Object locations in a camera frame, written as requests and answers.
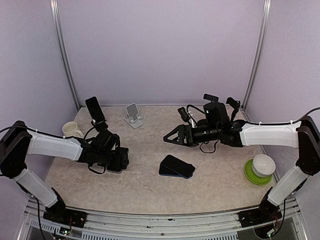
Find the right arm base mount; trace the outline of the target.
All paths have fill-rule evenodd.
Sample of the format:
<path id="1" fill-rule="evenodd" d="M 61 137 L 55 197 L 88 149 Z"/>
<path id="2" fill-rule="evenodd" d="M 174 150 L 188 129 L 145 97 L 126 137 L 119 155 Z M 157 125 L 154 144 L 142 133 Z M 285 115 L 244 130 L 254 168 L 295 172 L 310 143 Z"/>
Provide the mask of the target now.
<path id="1" fill-rule="evenodd" d="M 262 211 L 258 208 L 244 210 L 238 213 L 239 221 L 242 228 L 260 225 L 281 219 L 283 217 L 280 210 L 273 213 Z"/>

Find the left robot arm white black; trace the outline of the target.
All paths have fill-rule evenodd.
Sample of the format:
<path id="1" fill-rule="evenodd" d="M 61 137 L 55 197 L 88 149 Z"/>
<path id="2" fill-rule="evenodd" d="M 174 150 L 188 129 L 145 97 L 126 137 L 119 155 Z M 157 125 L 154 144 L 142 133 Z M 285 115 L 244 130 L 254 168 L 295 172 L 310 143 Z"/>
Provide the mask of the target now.
<path id="1" fill-rule="evenodd" d="M 57 136 L 29 128 L 21 120 L 1 129 L 0 172 L 14 180 L 25 192 L 34 196 L 57 221 L 70 218 L 56 190 L 49 187 L 26 164 L 27 156 L 39 155 L 63 158 L 102 167 L 104 171 L 121 173 L 129 165 L 129 149 L 121 146 L 120 137 L 109 131 L 105 121 L 93 125 L 97 135 L 86 139 L 76 136 Z"/>

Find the black folding phone stand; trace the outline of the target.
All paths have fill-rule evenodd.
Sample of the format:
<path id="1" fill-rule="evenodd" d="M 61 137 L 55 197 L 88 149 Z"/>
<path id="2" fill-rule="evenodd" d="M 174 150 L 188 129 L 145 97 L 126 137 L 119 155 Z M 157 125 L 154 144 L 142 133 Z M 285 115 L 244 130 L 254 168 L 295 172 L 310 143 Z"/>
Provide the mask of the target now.
<path id="1" fill-rule="evenodd" d="M 97 132 L 103 132 L 103 131 L 106 131 L 108 129 L 108 125 L 106 123 L 106 119 L 101 121 L 101 122 L 96 122 L 94 121 L 93 119 L 91 120 L 91 124 L 93 126 L 93 128 L 97 131 Z"/>

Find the black phone silver case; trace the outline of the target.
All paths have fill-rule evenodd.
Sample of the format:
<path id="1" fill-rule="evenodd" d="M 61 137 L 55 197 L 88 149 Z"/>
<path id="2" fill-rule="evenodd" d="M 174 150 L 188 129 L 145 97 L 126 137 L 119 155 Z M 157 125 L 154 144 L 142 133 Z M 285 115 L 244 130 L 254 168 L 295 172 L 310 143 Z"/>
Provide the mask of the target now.
<path id="1" fill-rule="evenodd" d="M 106 120 L 98 99 L 95 96 L 86 99 L 85 104 L 90 113 L 93 124 L 100 124 Z"/>

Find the white folding phone stand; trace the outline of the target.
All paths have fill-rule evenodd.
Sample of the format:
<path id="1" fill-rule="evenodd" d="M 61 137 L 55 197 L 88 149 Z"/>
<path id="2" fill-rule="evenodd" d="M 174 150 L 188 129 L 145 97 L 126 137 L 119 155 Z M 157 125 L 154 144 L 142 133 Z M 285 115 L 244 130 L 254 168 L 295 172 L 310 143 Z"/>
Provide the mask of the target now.
<path id="1" fill-rule="evenodd" d="M 125 121 L 133 128 L 137 129 L 143 125 L 138 107 L 135 103 L 131 103 L 125 107 Z"/>

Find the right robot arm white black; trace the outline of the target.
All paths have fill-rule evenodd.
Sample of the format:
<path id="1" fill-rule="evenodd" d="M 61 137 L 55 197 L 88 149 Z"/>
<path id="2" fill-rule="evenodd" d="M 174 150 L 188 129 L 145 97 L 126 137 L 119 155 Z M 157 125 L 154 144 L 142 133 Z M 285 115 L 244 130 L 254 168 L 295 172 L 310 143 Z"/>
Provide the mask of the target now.
<path id="1" fill-rule="evenodd" d="M 320 132 L 308 114 L 290 122 L 253 123 L 235 119 L 240 108 L 239 101 L 230 97 L 227 104 L 233 107 L 231 116 L 228 116 L 222 102 L 212 100 L 205 104 L 202 110 L 205 118 L 199 120 L 195 126 L 190 123 L 192 117 L 186 108 L 179 108 L 178 112 L 185 123 L 174 128 L 163 140 L 186 147 L 196 147 L 200 143 L 218 140 L 221 144 L 238 148 L 266 145 L 298 149 L 295 165 L 265 195 L 255 212 L 260 222 L 266 222 L 308 177 L 319 173 Z"/>

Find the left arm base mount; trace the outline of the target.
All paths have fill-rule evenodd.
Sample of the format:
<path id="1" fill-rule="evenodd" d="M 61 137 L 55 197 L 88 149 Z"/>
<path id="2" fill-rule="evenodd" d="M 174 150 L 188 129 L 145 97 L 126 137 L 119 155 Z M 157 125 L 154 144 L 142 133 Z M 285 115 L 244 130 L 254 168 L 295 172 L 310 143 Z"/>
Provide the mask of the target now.
<path id="1" fill-rule="evenodd" d="M 46 210 L 43 214 L 43 218 L 54 223 L 83 229 L 87 220 L 87 215 L 88 214 L 84 211 L 66 208 L 60 215 L 54 215 L 52 211 Z"/>

